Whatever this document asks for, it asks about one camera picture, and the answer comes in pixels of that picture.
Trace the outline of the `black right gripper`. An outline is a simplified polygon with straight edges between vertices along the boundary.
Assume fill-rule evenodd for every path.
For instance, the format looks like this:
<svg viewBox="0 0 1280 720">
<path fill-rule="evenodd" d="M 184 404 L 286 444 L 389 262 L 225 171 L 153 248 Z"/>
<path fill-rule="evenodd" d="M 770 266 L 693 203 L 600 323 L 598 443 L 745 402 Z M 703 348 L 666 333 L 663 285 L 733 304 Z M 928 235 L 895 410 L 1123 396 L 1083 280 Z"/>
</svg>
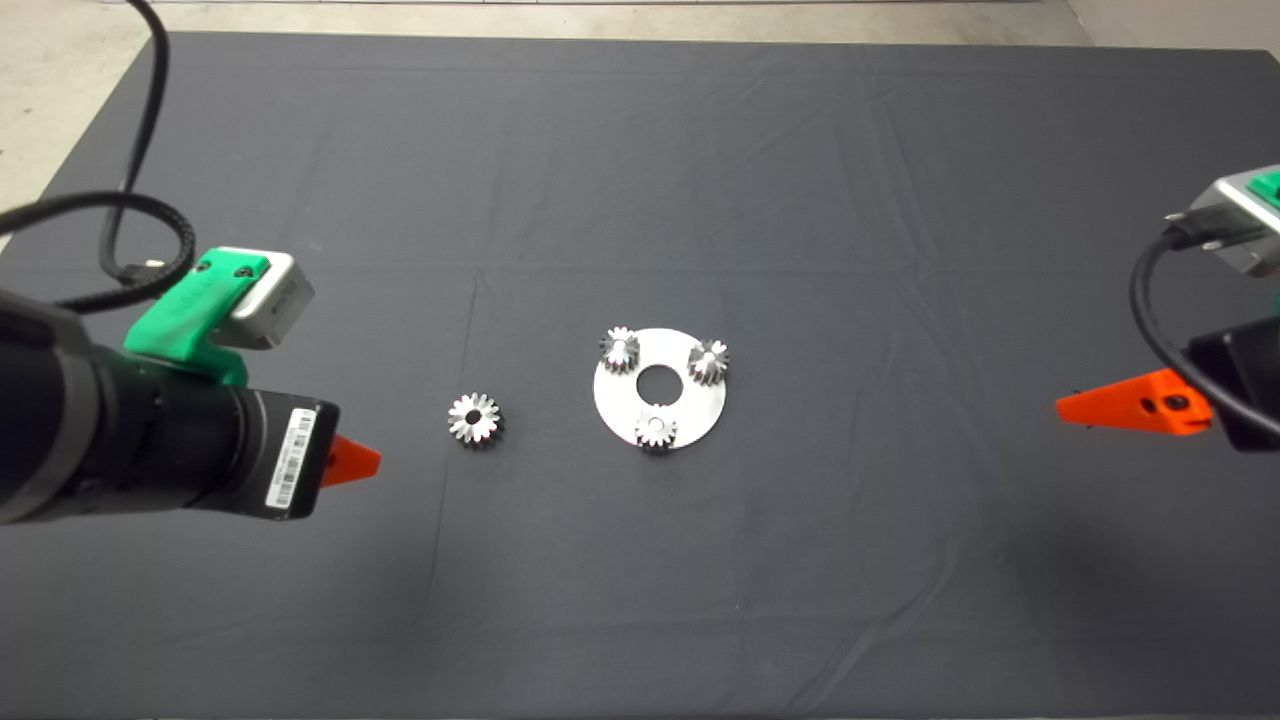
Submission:
<svg viewBox="0 0 1280 720">
<path fill-rule="evenodd" d="M 1279 319 L 1265 318 L 1201 334 L 1187 348 L 1189 359 L 1254 410 L 1277 419 Z M 1276 454 L 1276 436 L 1212 402 L 1230 446 L 1238 452 Z M 1146 373 L 1107 386 L 1074 392 L 1053 404 L 1061 421 L 1082 427 L 1193 436 L 1213 424 L 1207 398 L 1171 369 Z"/>
</svg>

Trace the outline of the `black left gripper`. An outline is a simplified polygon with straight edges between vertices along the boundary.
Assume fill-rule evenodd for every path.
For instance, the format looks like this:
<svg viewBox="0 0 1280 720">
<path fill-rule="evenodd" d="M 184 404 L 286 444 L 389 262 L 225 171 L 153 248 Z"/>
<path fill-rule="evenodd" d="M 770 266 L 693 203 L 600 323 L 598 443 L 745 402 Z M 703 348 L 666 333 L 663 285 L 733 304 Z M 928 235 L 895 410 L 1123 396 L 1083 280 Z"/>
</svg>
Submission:
<svg viewBox="0 0 1280 720">
<path fill-rule="evenodd" d="M 337 436 L 321 398 L 225 386 L 106 356 L 95 437 L 97 512 L 196 509 L 274 521 L 312 514 L 320 487 L 375 477 L 381 454 Z"/>
</svg>

